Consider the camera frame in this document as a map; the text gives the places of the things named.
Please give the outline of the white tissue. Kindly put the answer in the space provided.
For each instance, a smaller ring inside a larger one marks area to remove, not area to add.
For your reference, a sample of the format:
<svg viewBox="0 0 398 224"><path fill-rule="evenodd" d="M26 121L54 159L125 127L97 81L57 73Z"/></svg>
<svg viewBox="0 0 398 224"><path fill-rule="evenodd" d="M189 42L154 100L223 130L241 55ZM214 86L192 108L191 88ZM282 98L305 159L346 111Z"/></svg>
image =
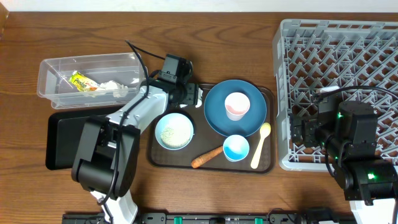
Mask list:
<svg viewBox="0 0 398 224"><path fill-rule="evenodd" d="M198 89L198 101L196 104L196 108L199 108L203 104L203 90L201 88Z"/></svg>
<svg viewBox="0 0 398 224"><path fill-rule="evenodd" d="M103 94L104 91L112 91L112 94L115 98L125 97L129 92L127 86L119 84L113 80L101 83L96 91L102 91Z"/></svg>

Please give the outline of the dark blue plate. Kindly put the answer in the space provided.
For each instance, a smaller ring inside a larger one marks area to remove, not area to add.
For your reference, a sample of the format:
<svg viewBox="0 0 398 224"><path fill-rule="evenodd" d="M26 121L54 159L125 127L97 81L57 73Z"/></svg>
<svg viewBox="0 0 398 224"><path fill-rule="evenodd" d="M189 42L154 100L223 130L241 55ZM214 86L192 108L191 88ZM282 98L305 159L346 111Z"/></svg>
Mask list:
<svg viewBox="0 0 398 224"><path fill-rule="evenodd" d="M224 105L228 95L240 92L250 101L248 112L239 121L227 117ZM244 137L254 134L265 122L267 103L259 89L243 80L226 80L215 85L205 96L204 114L208 124L219 134Z"/></svg>

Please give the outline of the pink white paper cup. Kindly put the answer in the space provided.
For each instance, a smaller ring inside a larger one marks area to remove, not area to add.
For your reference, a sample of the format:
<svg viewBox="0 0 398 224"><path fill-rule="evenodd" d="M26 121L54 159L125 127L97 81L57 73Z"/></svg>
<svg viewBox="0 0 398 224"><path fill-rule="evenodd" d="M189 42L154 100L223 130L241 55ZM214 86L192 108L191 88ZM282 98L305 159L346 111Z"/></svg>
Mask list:
<svg viewBox="0 0 398 224"><path fill-rule="evenodd" d="M229 94L224 101L226 115L232 121L239 121L249 111L250 105L249 98L240 92Z"/></svg>

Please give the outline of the small blue white cup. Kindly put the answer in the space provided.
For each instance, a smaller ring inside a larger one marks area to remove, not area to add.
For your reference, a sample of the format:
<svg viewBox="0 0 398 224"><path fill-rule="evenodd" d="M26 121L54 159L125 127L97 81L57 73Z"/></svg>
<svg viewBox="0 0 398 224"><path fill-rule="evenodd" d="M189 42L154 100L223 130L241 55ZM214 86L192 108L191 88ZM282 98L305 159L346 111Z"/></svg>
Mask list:
<svg viewBox="0 0 398 224"><path fill-rule="evenodd" d="M249 154L248 140L240 135L228 136L223 143L223 153L230 162L238 162Z"/></svg>

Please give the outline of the yellow green snack wrapper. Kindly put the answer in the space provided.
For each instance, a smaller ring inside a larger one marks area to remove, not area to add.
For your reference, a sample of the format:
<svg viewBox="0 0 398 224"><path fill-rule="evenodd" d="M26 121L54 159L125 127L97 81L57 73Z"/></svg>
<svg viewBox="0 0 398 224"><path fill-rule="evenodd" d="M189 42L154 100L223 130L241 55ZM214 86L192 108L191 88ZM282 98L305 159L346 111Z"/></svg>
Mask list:
<svg viewBox="0 0 398 224"><path fill-rule="evenodd" d="M95 91L99 85L92 79L84 76L78 71L74 71L69 82L75 85L80 92Z"/></svg>

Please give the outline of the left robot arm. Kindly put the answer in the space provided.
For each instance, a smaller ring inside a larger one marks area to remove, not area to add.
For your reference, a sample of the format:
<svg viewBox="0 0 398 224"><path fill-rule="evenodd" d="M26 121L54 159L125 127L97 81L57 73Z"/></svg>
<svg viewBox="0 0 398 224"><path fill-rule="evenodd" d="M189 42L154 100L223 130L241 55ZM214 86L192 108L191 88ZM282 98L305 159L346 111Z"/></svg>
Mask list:
<svg viewBox="0 0 398 224"><path fill-rule="evenodd" d="M138 207L129 191L137 167L141 133L172 105L201 106L203 91L194 83L168 90L158 81L141 86L121 109L90 116L83 127L72 179L94 196L107 223L133 223Z"/></svg>

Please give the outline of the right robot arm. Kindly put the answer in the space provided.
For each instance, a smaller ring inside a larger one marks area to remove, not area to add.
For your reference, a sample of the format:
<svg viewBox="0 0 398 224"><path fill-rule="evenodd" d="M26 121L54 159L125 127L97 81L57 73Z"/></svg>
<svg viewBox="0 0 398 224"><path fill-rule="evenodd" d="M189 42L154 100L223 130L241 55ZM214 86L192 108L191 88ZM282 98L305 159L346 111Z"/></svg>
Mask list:
<svg viewBox="0 0 398 224"><path fill-rule="evenodd" d="M376 155L377 116L360 101L327 101L318 113L290 115L293 143L320 146L357 223L397 223L397 171Z"/></svg>

